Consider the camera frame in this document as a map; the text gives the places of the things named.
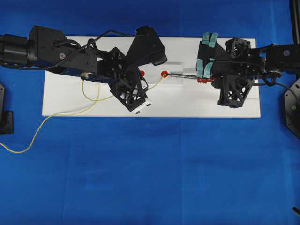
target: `blue fabric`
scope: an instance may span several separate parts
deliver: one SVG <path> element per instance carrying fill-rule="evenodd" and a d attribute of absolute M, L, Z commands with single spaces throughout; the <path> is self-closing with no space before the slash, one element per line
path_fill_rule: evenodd
<path fill-rule="evenodd" d="M 0 21 L 0 34 L 26 37 L 35 24 L 69 35 L 147 24 L 162 37 L 293 42 L 286 0 L 2 0 Z M 0 141 L 20 150 L 43 119 L 44 72 L 0 68 L 0 83 L 15 113 Z M 1 224 L 299 224 L 300 140 L 283 93 L 260 88 L 260 119 L 52 119 L 27 153 L 0 150 Z"/>
<path fill-rule="evenodd" d="M 216 46 L 217 39 L 218 39 L 218 34 L 212 33 L 208 46 L 214 48 Z"/>
<path fill-rule="evenodd" d="M 202 59 L 197 59 L 197 77 L 203 78 L 203 60 Z"/>
<path fill-rule="evenodd" d="M 204 75 L 203 75 L 204 78 L 210 79 L 210 71 L 211 71 L 212 65 L 213 65 L 213 62 L 209 62 L 206 64 L 206 66 L 204 68 Z"/>
<path fill-rule="evenodd" d="M 203 44 L 208 45 L 209 41 L 210 41 L 210 34 L 209 33 L 203 34 L 203 39 L 202 39 Z"/>

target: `black mounting bracket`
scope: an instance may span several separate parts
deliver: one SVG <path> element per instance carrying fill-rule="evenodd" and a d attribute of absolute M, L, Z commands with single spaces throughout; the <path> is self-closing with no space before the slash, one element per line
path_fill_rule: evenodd
<path fill-rule="evenodd" d="M 214 88 L 221 90 L 217 104 L 225 105 L 230 108 L 243 106 L 253 84 L 253 80 L 230 74 L 223 75 L 223 77 L 217 77 L 211 83 Z"/>
<path fill-rule="evenodd" d="M 300 78 L 291 86 L 300 99 Z M 295 96 L 288 90 L 285 93 L 285 119 L 287 127 L 300 138 L 300 106 Z"/>
<path fill-rule="evenodd" d="M 14 133 L 13 111 L 3 111 L 5 89 L 0 84 L 0 135 Z"/>
<path fill-rule="evenodd" d="M 292 210 L 294 210 L 294 212 L 297 213 L 298 216 L 300 216 L 300 210 L 297 207 L 293 207 Z"/>

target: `black cable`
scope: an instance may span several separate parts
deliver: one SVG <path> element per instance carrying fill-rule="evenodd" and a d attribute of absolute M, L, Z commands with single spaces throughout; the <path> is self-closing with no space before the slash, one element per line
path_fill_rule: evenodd
<path fill-rule="evenodd" d="M 269 82 L 269 81 L 267 80 L 266 77 L 263 77 L 262 80 L 263 80 L 263 81 L 265 82 L 265 84 L 268 85 L 269 87 L 274 86 L 275 83 L 276 83 L 276 77 L 272 77 L 272 82 Z"/>
<path fill-rule="evenodd" d="M 259 87 L 265 86 L 265 85 L 267 85 L 267 84 L 266 83 L 254 83 L 253 84 L 253 86 L 259 86 Z"/>
<path fill-rule="evenodd" d="M 92 42 L 93 40 L 94 40 L 94 39 L 90 38 L 90 39 L 88 40 L 88 44 L 92 45 L 92 47 L 93 47 L 94 49 L 99 50 L 99 49 L 97 48 L 97 45 L 96 45 L 95 42 L 94 42 L 93 44 L 91 44 L 91 42 Z"/>
<path fill-rule="evenodd" d="M 79 48 L 81 48 L 81 45 L 80 45 L 77 41 L 74 41 L 74 40 L 66 40 L 66 41 L 57 43 L 56 45 L 54 45 L 54 47 L 58 47 L 58 46 L 61 46 L 61 45 L 64 45 L 64 44 L 75 44 L 75 45 L 77 45 Z"/>
<path fill-rule="evenodd" d="M 144 34 L 139 34 L 139 35 L 132 35 L 132 34 L 125 34 L 119 31 L 115 31 L 115 30 L 108 30 L 106 32 L 104 32 L 103 34 L 101 34 L 99 37 L 97 37 L 96 39 L 94 39 L 93 41 L 85 44 L 84 46 L 82 46 L 81 48 L 77 49 L 76 51 L 70 53 L 69 55 L 67 55 L 63 60 L 59 61 L 58 63 L 54 64 L 53 66 L 50 67 L 44 67 L 44 68 L 18 68 L 18 67 L 6 67 L 4 65 L 1 64 L 2 67 L 7 68 L 7 69 L 18 69 L 18 70 L 49 70 L 52 68 L 56 68 L 58 67 L 61 63 L 65 62 L 70 56 L 74 55 L 75 53 L 83 50 L 85 47 L 89 46 L 90 44 L 95 43 L 96 41 L 98 41 L 100 38 L 102 38 L 103 36 L 105 36 L 108 33 L 115 33 L 118 35 L 122 35 L 125 37 L 145 37 Z"/>
<path fill-rule="evenodd" d="M 296 98 L 296 100 L 297 100 L 297 103 L 298 103 L 298 106 L 300 107 L 300 101 L 299 101 L 299 99 L 297 98 L 296 93 L 295 93 L 291 88 L 289 88 L 288 86 L 285 86 L 285 85 L 282 84 L 282 83 L 275 83 L 275 85 L 278 85 L 278 86 L 281 86 L 281 87 L 284 87 L 284 88 L 288 89 L 288 90 L 295 96 L 295 98 Z"/>

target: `wire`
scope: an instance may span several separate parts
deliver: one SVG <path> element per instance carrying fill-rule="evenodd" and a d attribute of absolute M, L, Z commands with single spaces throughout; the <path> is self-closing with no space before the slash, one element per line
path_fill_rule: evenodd
<path fill-rule="evenodd" d="M 54 45 L 54 47 L 59 47 L 59 46 L 64 45 L 64 44 L 75 44 L 79 48 L 81 48 L 81 45 L 77 41 L 69 40 L 69 39 L 67 39 L 66 41 L 63 41 L 63 42 L 60 42 L 60 43 Z"/>
<path fill-rule="evenodd" d="M 18 69 L 18 70 L 49 70 L 49 69 L 52 69 L 52 68 L 56 68 L 58 67 L 61 63 L 65 62 L 70 56 L 74 55 L 75 53 L 83 50 L 85 47 L 89 46 L 90 44 L 93 44 L 95 43 L 96 41 L 98 41 L 100 38 L 102 38 L 103 36 L 105 36 L 106 34 L 108 33 L 115 33 L 115 34 L 118 34 L 118 35 L 122 35 L 122 36 L 126 36 L 126 37 L 144 37 L 145 35 L 143 34 L 140 34 L 140 35 L 132 35 L 132 34 L 125 34 L 125 33 L 122 33 L 122 32 L 119 32 L 119 31 L 115 31 L 115 30 L 108 30 L 106 32 L 104 32 L 103 34 L 101 34 L 99 37 L 97 37 L 96 39 L 94 39 L 93 41 L 83 45 L 81 48 L 78 48 L 76 51 L 70 53 L 69 55 L 67 55 L 63 60 L 59 61 L 58 63 L 52 65 L 52 66 L 49 66 L 49 67 L 44 67 L 44 68 L 18 68 L 18 67 L 6 67 L 4 65 L 1 64 L 2 67 L 4 68 L 7 68 L 7 69 Z"/>
<path fill-rule="evenodd" d="M 164 77 L 162 76 L 162 77 L 159 79 L 159 81 L 158 81 L 153 87 L 151 87 L 151 88 L 149 88 L 149 89 L 152 89 L 152 88 L 156 87 L 156 86 L 163 80 L 163 78 L 164 78 Z M 4 145 L 3 143 L 0 143 L 0 145 L 1 145 L 3 148 L 5 148 L 6 150 L 8 150 L 9 152 L 12 152 L 12 153 L 24 153 L 24 152 L 28 151 L 28 150 L 32 147 L 32 145 L 33 145 L 33 143 L 34 143 L 34 141 L 35 141 L 35 139 L 36 139 L 36 137 L 37 137 L 39 131 L 40 131 L 41 128 L 43 127 L 43 125 L 44 125 L 44 124 L 46 123 L 46 121 L 49 120 L 50 118 L 55 117 L 55 116 L 61 116 L 61 117 L 75 116 L 75 115 L 81 114 L 81 113 L 83 113 L 83 112 L 85 112 L 85 111 L 88 111 L 89 109 L 91 109 L 92 107 L 94 107 L 99 101 L 104 101 L 104 100 L 107 100 L 107 99 L 113 97 L 113 95 L 111 95 L 111 96 L 109 96 L 109 97 L 105 97 L 105 98 L 103 98 L 103 99 L 99 99 L 99 98 L 100 98 L 100 85 L 99 85 L 99 84 L 98 84 L 98 89 L 97 89 L 97 90 L 98 90 L 98 95 L 97 95 L 97 99 L 96 99 L 96 100 L 87 97 L 87 95 L 84 93 L 84 81 L 83 81 L 83 82 L 82 82 L 82 93 L 83 93 L 83 95 L 84 95 L 88 100 L 93 101 L 94 103 L 91 104 L 90 106 L 88 106 L 87 108 L 85 108 L 85 109 L 83 109 L 83 110 L 80 110 L 79 112 L 75 112 L 75 113 L 71 113 L 71 114 L 55 113 L 55 114 L 52 114 L 52 115 L 46 117 L 46 118 L 43 120 L 43 122 L 39 125 L 38 129 L 36 130 L 36 132 L 35 132 L 35 134 L 34 134 L 32 140 L 31 140 L 29 146 L 28 146 L 27 148 L 25 148 L 24 150 L 22 150 L 22 151 L 15 151 L 15 150 L 11 150 L 9 147 L 7 147 L 6 145 Z"/>
<path fill-rule="evenodd" d="M 98 89 L 97 89 L 97 90 L 98 90 L 97 99 L 99 99 L 99 97 L 100 97 L 100 85 L 99 85 L 99 84 L 98 84 Z M 24 150 L 22 150 L 22 151 L 11 150 L 9 147 L 7 147 L 6 145 L 4 145 L 3 143 L 0 143 L 0 145 L 1 145 L 3 148 L 5 148 L 6 150 L 8 150 L 8 151 L 10 151 L 10 152 L 12 152 L 12 153 L 24 153 L 24 152 L 28 151 L 28 150 L 32 147 L 32 145 L 33 145 L 33 143 L 34 143 L 34 141 L 35 141 L 35 139 L 36 139 L 36 137 L 37 137 L 39 131 L 41 130 L 41 128 L 43 127 L 43 125 L 45 124 L 45 122 L 46 122 L 47 120 L 49 120 L 50 118 L 52 118 L 52 117 L 54 117 L 54 116 L 68 117 L 68 116 L 78 115 L 78 114 L 80 114 L 80 113 L 83 113 L 83 112 L 85 112 L 85 111 L 88 111 L 89 109 L 91 109 L 92 107 L 94 107 L 96 104 L 97 104 L 97 101 L 95 101 L 93 104 L 91 104 L 91 105 L 88 106 L 87 108 L 85 108 L 85 109 L 83 109 L 83 110 L 80 110 L 79 112 L 75 112 L 75 113 L 71 113 L 71 114 L 55 113 L 55 114 L 52 114 L 52 115 L 46 117 L 46 118 L 43 120 L 43 122 L 39 125 L 38 129 L 36 130 L 36 132 L 35 132 L 35 134 L 34 134 L 32 140 L 31 140 L 29 146 L 28 146 L 27 148 L 25 148 Z"/>
<path fill-rule="evenodd" d="M 161 76 L 161 78 L 159 79 L 159 81 L 157 81 L 156 84 L 154 84 L 152 87 L 148 88 L 148 90 L 155 88 L 162 80 L 163 80 L 164 76 Z"/>
<path fill-rule="evenodd" d="M 275 83 L 275 85 L 278 85 L 278 86 L 281 86 L 281 87 L 284 87 L 284 88 L 288 89 L 295 96 L 295 99 L 297 100 L 298 106 L 300 106 L 299 98 L 297 97 L 296 93 L 291 88 L 289 88 L 288 86 L 285 86 L 282 83 Z"/>
<path fill-rule="evenodd" d="M 88 100 L 90 100 L 90 101 L 92 101 L 92 102 L 100 102 L 100 101 L 104 101 L 104 100 L 107 100 L 107 99 L 113 97 L 113 95 L 111 95 L 111 96 L 105 97 L 105 98 L 103 98 L 103 99 L 96 99 L 96 100 L 89 98 L 89 97 L 84 93 L 84 81 L 82 82 L 82 93 L 83 93 L 83 95 L 84 95 Z"/>

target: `yellow cable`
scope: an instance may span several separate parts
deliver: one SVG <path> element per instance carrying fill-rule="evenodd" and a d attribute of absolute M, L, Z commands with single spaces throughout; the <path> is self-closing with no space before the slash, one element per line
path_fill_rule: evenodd
<path fill-rule="evenodd" d="M 111 95 L 111 96 L 105 97 L 105 98 L 103 98 L 103 99 L 96 99 L 96 100 L 89 98 L 89 97 L 84 93 L 84 81 L 82 82 L 82 93 L 83 93 L 83 95 L 84 95 L 89 101 L 92 101 L 92 102 L 100 102 L 100 101 L 104 101 L 104 100 L 107 100 L 107 99 L 113 97 L 113 95 Z"/>
<path fill-rule="evenodd" d="M 163 80 L 163 76 L 161 76 L 161 78 L 159 79 L 159 81 L 153 86 L 153 87 L 150 87 L 148 88 L 148 90 L 152 89 L 152 88 L 155 88 L 162 80 Z"/>
<path fill-rule="evenodd" d="M 99 84 L 98 84 L 98 96 L 97 96 L 97 99 L 99 99 L 99 97 L 100 97 L 100 86 L 99 86 Z M 29 149 L 32 147 L 33 142 L 35 141 L 35 139 L 36 139 L 36 137 L 37 137 L 37 135 L 38 135 L 40 129 L 42 128 L 42 126 L 45 124 L 45 122 L 46 122 L 48 119 L 50 119 L 50 118 L 53 117 L 53 116 L 74 116 L 74 115 L 78 115 L 78 114 L 80 114 L 80 113 L 83 113 L 83 112 L 85 112 L 85 111 L 88 111 L 89 109 L 91 109 L 91 108 L 92 108 L 93 106 L 95 106 L 96 104 L 97 104 L 97 101 L 95 101 L 93 104 L 91 104 L 90 106 L 88 106 L 87 108 L 85 108 L 85 109 L 83 109 L 83 110 L 81 110 L 81 111 L 79 111 L 79 112 L 75 112 L 75 113 L 71 113 L 71 114 L 55 113 L 55 114 L 53 114 L 53 115 L 51 115 L 51 116 L 46 117 L 46 119 L 43 120 L 43 122 L 42 122 L 41 125 L 38 127 L 37 131 L 35 132 L 35 134 L 34 134 L 32 140 L 31 140 L 31 142 L 30 142 L 30 145 L 29 145 L 26 149 L 24 149 L 24 150 L 22 150 L 22 151 L 14 151 L 14 150 L 11 150 L 10 148 L 8 148 L 6 145 L 4 145 L 4 144 L 2 144 L 2 143 L 0 143 L 0 145 L 1 145 L 3 148 L 5 148 L 6 150 L 8 150 L 8 151 L 10 151 L 10 152 L 12 152 L 12 153 L 24 153 L 24 152 L 26 152 L 27 150 L 29 150 Z"/>
<path fill-rule="evenodd" d="M 155 88 L 155 87 L 163 80 L 163 78 L 164 78 L 164 77 L 162 76 L 162 77 L 159 79 L 159 81 L 158 81 L 153 87 L 148 88 L 148 89 L 150 90 L 150 89 L 152 89 L 152 88 Z M 83 88 L 84 85 L 83 85 L 83 84 L 84 84 L 84 81 L 82 82 L 82 92 L 83 92 L 83 95 L 84 95 L 88 100 L 94 102 L 94 103 L 91 104 L 89 107 L 87 107 L 87 108 L 85 108 L 85 109 L 83 109 L 83 110 L 81 110 L 81 111 L 79 111 L 79 112 L 75 112 L 75 113 L 71 113 L 71 114 L 55 113 L 55 114 L 52 114 L 51 116 L 46 117 L 46 119 L 43 120 L 43 122 L 42 122 L 41 125 L 38 127 L 37 131 L 35 132 L 35 134 L 34 134 L 32 140 L 31 140 L 31 142 L 30 142 L 30 145 L 29 145 L 26 149 L 24 149 L 24 150 L 22 150 L 22 151 L 11 150 L 9 147 L 7 147 L 6 145 L 4 145 L 3 143 L 0 143 L 0 145 L 1 145 L 3 148 L 5 148 L 6 150 L 8 150 L 8 151 L 10 151 L 10 152 L 12 152 L 12 153 L 24 153 L 24 152 L 26 152 L 27 150 L 29 150 L 29 149 L 32 147 L 32 145 L 33 145 L 33 143 L 34 143 L 34 141 L 35 141 L 35 139 L 36 139 L 36 137 L 37 137 L 39 131 L 41 130 L 41 128 L 43 127 L 43 125 L 45 124 L 45 122 L 46 122 L 48 119 L 52 118 L 53 116 L 75 116 L 75 115 L 81 114 L 81 113 L 83 113 L 83 112 L 85 112 L 85 111 L 88 111 L 88 110 L 91 109 L 92 107 L 94 107 L 94 106 L 97 104 L 97 102 L 99 102 L 99 101 L 104 101 L 104 100 L 106 100 L 106 99 L 109 99 L 109 98 L 113 97 L 113 95 L 111 95 L 111 96 L 109 96 L 109 97 L 105 97 L 105 98 L 103 98 L 103 99 L 99 99 L 99 97 L 100 97 L 100 86 L 99 86 L 99 84 L 98 84 L 98 95 L 97 95 L 97 99 L 96 99 L 96 100 L 90 99 L 90 98 L 87 97 L 86 94 L 84 93 L 84 88 Z"/>

